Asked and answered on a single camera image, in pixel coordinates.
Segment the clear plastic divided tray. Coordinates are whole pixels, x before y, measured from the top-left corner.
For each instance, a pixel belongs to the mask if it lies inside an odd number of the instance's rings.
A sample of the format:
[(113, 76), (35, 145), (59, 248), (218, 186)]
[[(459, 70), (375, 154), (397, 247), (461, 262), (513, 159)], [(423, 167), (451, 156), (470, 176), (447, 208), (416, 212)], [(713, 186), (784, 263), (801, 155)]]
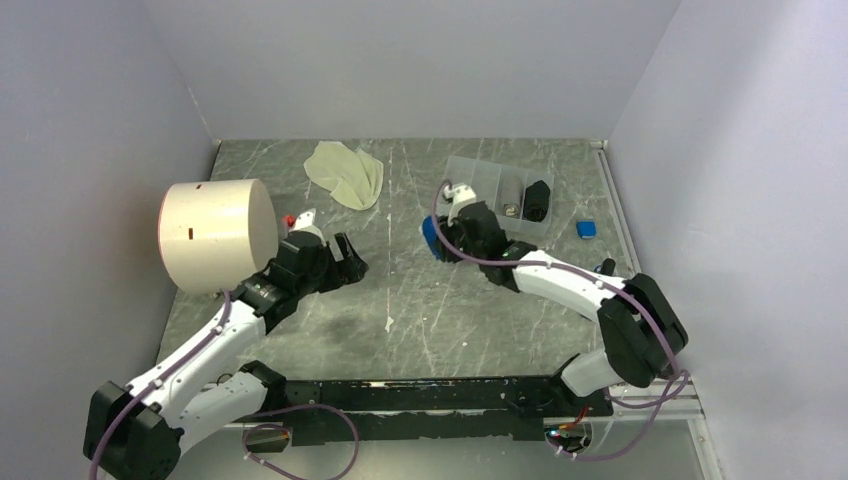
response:
[(554, 176), (548, 172), (450, 156), (444, 177), (470, 186), (507, 232), (543, 236), (551, 224)]

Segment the cream cylindrical container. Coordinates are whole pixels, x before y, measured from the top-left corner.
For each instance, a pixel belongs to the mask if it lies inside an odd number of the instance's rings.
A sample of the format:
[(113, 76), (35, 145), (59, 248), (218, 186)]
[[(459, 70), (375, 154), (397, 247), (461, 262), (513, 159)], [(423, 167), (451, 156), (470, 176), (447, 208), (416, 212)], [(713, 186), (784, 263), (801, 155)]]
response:
[(270, 194), (258, 179), (174, 184), (157, 228), (163, 265), (188, 294), (235, 289), (276, 256), (278, 234)]

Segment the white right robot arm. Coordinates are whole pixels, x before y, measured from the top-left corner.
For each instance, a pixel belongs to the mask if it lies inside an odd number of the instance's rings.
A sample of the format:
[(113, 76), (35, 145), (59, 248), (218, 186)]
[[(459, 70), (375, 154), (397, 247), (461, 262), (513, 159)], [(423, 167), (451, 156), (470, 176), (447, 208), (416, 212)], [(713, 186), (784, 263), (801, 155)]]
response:
[(557, 412), (572, 415), (610, 386), (646, 388), (678, 371), (676, 356), (689, 336), (652, 277), (597, 273), (510, 239), (482, 202), (464, 206), (455, 218), (430, 215), (421, 232), (436, 259), (471, 262), (491, 283), (553, 301), (597, 325), (601, 346), (574, 355), (549, 379)]

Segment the blue black handheld device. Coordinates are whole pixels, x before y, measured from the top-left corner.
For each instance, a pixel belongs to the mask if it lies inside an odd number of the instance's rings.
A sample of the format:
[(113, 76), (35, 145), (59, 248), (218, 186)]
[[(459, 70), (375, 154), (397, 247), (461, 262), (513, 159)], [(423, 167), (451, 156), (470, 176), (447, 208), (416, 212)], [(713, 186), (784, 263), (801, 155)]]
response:
[(600, 265), (595, 267), (594, 272), (601, 275), (613, 276), (615, 274), (616, 265), (617, 263), (613, 258), (606, 258)]

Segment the cream yellow underwear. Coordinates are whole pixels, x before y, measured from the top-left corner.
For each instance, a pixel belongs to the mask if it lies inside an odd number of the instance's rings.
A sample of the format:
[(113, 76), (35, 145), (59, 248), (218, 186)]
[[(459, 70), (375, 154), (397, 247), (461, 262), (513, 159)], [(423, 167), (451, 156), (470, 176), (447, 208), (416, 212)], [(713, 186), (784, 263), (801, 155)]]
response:
[(338, 141), (320, 141), (303, 167), (312, 183), (352, 210), (372, 208), (382, 191), (384, 164), (361, 148), (353, 151)]

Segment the grey rolled underwear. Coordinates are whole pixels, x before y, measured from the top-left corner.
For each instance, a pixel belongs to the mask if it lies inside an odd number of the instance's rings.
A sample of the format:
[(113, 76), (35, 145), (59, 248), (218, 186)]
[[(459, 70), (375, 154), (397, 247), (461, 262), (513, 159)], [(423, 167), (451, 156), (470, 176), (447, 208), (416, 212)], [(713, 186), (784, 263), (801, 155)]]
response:
[(501, 178), (498, 202), (504, 216), (520, 218), (524, 198), (524, 179), (521, 175), (508, 173)]

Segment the small blue block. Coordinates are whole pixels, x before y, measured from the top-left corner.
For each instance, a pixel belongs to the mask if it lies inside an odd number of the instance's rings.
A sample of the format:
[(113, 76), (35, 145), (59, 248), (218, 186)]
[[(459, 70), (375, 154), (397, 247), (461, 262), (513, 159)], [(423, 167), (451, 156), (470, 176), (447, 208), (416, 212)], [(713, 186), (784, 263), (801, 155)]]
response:
[(575, 224), (576, 232), (581, 239), (592, 239), (597, 236), (597, 226), (594, 221), (582, 220)]

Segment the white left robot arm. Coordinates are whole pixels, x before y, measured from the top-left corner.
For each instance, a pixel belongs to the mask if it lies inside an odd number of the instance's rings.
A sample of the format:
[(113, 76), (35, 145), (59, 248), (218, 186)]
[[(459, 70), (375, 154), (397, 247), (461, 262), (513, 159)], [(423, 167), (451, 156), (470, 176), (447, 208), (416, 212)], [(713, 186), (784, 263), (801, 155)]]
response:
[(165, 479), (183, 454), (243, 417), (278, 417), (291, 403), (286, 378), (260, 361), (223, 384), (212, 375), (293, 315), (305, 297), (364, 279), (368, 264), (348, 236), (334, 257), (319, 230), (290, 233), (266, 266), (223, 294), (224, 303), (188, 341), (125, 385), (103, 384), (92, 396), (83, 452), (88, 476)]

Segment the black striped rolled underwear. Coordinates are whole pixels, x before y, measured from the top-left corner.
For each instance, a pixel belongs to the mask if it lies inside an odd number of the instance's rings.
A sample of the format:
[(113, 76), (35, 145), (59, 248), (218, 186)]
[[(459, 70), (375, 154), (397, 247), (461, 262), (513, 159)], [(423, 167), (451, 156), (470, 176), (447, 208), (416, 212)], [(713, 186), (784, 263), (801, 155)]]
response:
[(544, 221), (550, 208), (551, 189), (544, 180), (537, 180), (526, 187), (522, 206), (522, 218), (531, 222)]

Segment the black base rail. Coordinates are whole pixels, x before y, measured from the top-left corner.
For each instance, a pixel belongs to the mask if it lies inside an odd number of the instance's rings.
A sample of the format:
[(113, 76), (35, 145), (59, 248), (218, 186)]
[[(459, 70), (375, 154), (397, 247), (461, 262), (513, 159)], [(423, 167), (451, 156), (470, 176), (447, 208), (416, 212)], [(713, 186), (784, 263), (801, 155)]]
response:
[(268, 393), (249, 423), (290, 429), (296, 446), (507, 436), (539, 441), (559, 420), (610, 417), (602, 391), (567, 399), (545, 375), (400, 380), (289, 380), (260, 361), (240, 367)]

